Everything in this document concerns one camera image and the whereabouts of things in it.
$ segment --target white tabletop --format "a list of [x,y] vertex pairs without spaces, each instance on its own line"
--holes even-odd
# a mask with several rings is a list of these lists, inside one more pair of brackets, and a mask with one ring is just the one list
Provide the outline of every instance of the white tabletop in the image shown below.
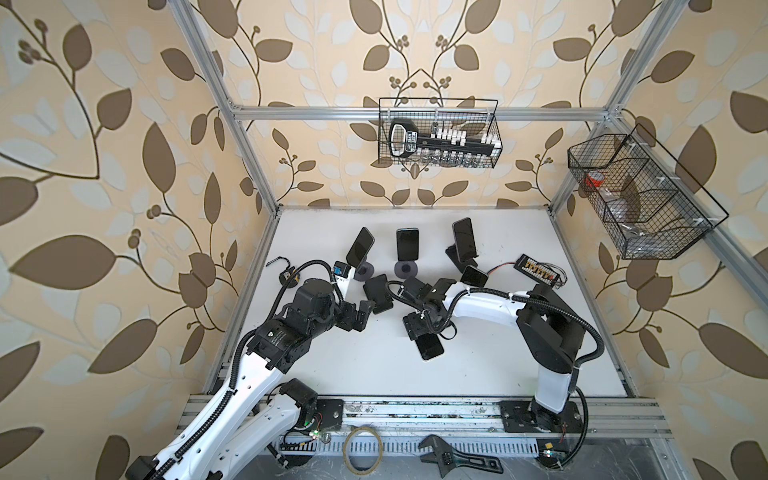
[[[487,271],[521,253],[554,263],[568,274],[557,294],[582,318],[595,324],[574,280],[574,273],[558,237],[543,210],[287,210],[278,223],[268,259],[287,257],[294,266],[321,259],[331,266],[344,260],[361,227],[376,238],[368,261],[375,275],[397,280],[395,231],[418,227],[419,280],[434,284],[441,278],[458,280],[461,274],[445,255],[453,243],[451,224],[472,218],[478,268]],[[248,310],[242,333],[259,326],[280,290],[277,275],[285,262],[266,267]],[[320,266],[301,273],[301,281],[327,279]],[[530,290],[535,281],[512,266],[503,266],[487,286],[504,291]],[[292,301],[296,289],[286,291],[281,306]],[[365,300],[362,283],[353,281],[346,300]],[[442,341],[445,353],[424,362],[415,342],[408,338],[402,318],[410,308],[395,307],[371,316],[363,332],[334,328],[312,341],[310,351],[294,364],[286,380],[298,378],[321,395],[408,396],[532,396],[538,364],[517,329],[480,319],[456,321],[458,335]],[[587,334],[580,354],[591,352]],[[626,396],[610,356],[605,353],[581,368],[578,385],[587,396]]]

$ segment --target wallpaper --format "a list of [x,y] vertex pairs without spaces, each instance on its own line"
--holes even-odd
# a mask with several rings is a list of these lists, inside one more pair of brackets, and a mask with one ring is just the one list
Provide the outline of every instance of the wallpaper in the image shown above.
[[449,168],[379,158],[377,126],[345,121],[247,124],[278,203],[310,207],[540,207],[566,175],[584,122],[501,122],[496,167]]
[[193,0],[230,96],[248,106],[492,98],[600,107],[653,0]]
[[[763,266],[766,26],[765,2],[689,2],[624,112],[725,206],[720,228]],[[768,478],[766,312],[704,242],[676,260],[630,262],[580,194],[559,219],[632,379],[659,400],[690,470],[702,480]]]
[[0,0],[0,50],[0,478],[122,478],[200,391],[266,213],[160,2]]

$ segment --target round phone stand base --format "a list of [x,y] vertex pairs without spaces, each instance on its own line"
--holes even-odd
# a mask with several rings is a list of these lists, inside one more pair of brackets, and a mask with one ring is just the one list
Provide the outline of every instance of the round phone stand base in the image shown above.
[[357,268],[355,268],[355,280],[358,282],[365,282],[370,280],[375,272],[373,265],[368,262],[362,262]]
[[395,275],[403,280],[416,276],[418,272],[419,268],[416,266],[416,262],[401,261],[395,263]]

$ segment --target mesh basket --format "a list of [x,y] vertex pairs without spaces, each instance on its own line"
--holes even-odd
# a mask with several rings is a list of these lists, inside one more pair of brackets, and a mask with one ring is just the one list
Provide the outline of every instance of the mesh basket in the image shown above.
[[[674,174],[652,158],[651,145],[674,160]],[[568,169],[626,260],[677,258],[728,218],[723,206],[642,125],[629,135],[604,134],[574,145],[568,149]]]
[[379,163],[493,168],[503,149],[497,106],[474,98],[380,98]]

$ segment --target wire basket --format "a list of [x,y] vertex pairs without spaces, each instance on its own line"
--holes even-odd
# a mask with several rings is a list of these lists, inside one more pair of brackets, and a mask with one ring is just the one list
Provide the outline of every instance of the wire basket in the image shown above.
[[503,145],[496,100],[379,99],[379,162],[493,168]]
[[[651,156],[654,146],[674,161],[674,174]],[[626,260],[677,258],[728,218],[723,206],[641,124],[629,135],[604,134],[569,148],[568,169]]]

